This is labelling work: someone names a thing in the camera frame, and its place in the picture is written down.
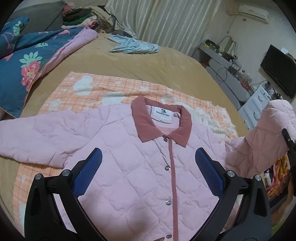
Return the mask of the pink quilted jacket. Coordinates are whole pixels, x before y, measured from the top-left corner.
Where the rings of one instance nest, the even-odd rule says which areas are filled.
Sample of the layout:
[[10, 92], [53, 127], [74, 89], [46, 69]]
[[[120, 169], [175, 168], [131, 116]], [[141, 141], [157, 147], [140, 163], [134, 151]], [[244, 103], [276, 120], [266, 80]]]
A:
[[270, 101], [246, 136], [223, 141], [184, 106], [139, 96], [81, 113], [3, 120], [1, 155], [71, 169], [99, 148], [102, 164], [79, 201], [101, 233], [108, 240], [189, 240], [218, 202], [196, 150], [251, 178], [287, 152], [283, 129], [295, 138], [295, 112], [284, 100]]

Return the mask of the pile of clothes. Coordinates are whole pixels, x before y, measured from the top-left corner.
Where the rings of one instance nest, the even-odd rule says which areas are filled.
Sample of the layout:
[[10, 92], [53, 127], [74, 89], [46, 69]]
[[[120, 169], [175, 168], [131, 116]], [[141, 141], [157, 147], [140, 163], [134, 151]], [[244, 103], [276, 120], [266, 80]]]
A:
[[62, 11], [62, 29], [89, 27], [97, 33], [111, 33], [115, 17], [110, 15], [105, 6], [84, 6], [76, 8], [74, 3], [67, 3]]

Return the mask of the colourful bag on floor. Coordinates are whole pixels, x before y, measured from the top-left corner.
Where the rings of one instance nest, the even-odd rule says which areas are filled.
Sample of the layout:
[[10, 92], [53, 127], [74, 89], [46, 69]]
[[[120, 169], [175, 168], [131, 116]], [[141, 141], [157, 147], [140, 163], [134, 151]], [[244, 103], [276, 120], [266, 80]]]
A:
[[269, 205], [272, 212], [283, 204], [288, 195], [287, 176], [290, 171], [290, 162], [287, 154], [264, 172], [264, 181]]

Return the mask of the white drawer cabinet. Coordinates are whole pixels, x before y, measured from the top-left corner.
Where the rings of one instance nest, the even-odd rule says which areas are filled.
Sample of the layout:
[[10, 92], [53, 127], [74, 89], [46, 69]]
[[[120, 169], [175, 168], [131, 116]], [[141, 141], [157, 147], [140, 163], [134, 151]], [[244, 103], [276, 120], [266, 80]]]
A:
[[248, 101], [240, 108], [238, 113], [249, 131], [257, 125], [262, 111], [269, 101], [269, 94], [260, 85]]

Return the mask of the black flat television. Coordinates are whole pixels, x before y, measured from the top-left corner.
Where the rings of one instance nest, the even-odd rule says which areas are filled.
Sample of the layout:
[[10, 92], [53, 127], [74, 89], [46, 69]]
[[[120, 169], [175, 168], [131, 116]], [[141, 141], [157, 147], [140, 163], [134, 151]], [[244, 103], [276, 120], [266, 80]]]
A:
[[270, 45], [260, 66], [289, 98], [294, 98], [296, 70], [290, 57]]

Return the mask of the grey curved desk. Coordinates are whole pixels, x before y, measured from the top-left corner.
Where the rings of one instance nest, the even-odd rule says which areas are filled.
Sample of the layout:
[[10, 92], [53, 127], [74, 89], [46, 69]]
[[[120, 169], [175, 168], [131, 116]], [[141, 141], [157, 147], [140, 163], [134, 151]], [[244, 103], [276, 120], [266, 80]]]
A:
[[200, 44], [198, 47], [197, 60], [203, 65], [237, 110], [248, 101], [250, 94], [241, 86], [239, 80], [230, 73], [228, 70], [230, 63], [227, 60], [204, 44]]

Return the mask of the orange plaid blanket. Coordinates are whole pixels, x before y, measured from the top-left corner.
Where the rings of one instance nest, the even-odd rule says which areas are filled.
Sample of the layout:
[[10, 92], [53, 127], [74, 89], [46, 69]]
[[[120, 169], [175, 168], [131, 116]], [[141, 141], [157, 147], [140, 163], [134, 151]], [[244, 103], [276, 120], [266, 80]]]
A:
[[227, 110], [210, 101], [160, 84], [84, 73], [69, 73], [34, 114], [62, 110], [80, 113], [99, 106], [131, 103], [139, 95], [163, 104], [183, 105], [193, 119], [224, 140], [238, 136]]

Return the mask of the white air conditioner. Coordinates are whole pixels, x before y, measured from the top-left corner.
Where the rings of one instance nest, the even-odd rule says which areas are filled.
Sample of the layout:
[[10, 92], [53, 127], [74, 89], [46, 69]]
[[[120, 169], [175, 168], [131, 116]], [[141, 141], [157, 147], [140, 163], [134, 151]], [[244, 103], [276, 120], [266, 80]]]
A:
[[269, 24], [271, 20], [271, 15], [267, 10], [252, 5], [240, 4], [239, 13], [264, 24]]

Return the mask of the navy floral quilt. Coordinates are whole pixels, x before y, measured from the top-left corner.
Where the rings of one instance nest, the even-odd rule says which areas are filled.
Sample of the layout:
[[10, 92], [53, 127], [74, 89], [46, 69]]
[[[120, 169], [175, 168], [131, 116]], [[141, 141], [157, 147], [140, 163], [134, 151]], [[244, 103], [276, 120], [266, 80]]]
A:
[[33, 84], [64, 58], [97, 38], [89, 27], [24, 34], [29, 18], [1, 30], [1, 116], [21, 116]]

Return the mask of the white striped curtain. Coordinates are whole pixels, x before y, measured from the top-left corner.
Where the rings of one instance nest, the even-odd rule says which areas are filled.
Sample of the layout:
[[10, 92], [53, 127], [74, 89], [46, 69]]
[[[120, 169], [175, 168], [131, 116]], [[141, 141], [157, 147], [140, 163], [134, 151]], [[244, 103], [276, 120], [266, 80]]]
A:
[[221, 1], [107, 1], [114, 28], [135, 39], [169, 47], [192, 56]]

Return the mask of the light blue garment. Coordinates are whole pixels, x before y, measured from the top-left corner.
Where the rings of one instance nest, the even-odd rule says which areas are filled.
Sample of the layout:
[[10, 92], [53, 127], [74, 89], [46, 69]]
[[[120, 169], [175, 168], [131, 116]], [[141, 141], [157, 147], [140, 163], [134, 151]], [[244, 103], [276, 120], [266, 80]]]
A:
[[106, 38], [118, 44], [110, 50], [111, 53], [154, 54], [159, 52], [159, 46], [157, 44], [139, 41], [135, 38], [121, 35], [112, 35]]

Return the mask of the grey headboard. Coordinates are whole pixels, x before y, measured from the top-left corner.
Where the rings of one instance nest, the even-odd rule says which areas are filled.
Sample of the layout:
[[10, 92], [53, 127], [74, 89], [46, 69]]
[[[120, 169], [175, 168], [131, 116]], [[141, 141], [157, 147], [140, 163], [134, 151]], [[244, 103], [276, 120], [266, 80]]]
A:
[[63, 9], [65, 5], [64, 1], [55, 1], [27, 6], [12, 13], [8, 22], [22, 16], [28, 17], [29, 21], [23, 28], [21, 35], [60, 30], [63, 25]]

